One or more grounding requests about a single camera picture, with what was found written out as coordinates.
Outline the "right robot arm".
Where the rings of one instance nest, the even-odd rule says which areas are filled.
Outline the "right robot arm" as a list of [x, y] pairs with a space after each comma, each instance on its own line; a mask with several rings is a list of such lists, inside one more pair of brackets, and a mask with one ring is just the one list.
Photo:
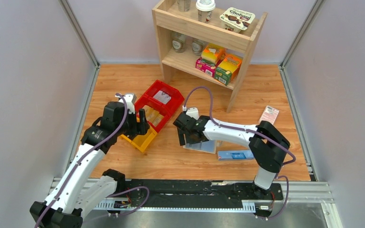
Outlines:
[[180, 145], [207, 141], [223, 141], [248, 148], [259, 169], [254, 184], [268, 190], [277, 174], [285, 165], [285, 157], [291, 154], [290, 142], [270, 122], [241, 125], [217, 120], [212, 116], [193, 117], [188, 111], [181, 112], [174, 120]]

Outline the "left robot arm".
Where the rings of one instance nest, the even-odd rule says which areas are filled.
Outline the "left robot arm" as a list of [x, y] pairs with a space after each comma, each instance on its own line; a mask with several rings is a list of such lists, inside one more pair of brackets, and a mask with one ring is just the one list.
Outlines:
[[85, 131], [75, 158], [55, 189], [42, 202], [35, 201], [30, 213], [37, 228], [80, 228], [86, 216], [104, 199], [118, 197], [134, 190], [126, 189], [125, 175], [106, 170], [86, 191], [83, 187], [90, 174], [117, 142], [120, 135], [145, 135], [149, 123], [144, 109], [135, 111], [136, 95], [115, 95], [103, 115]]

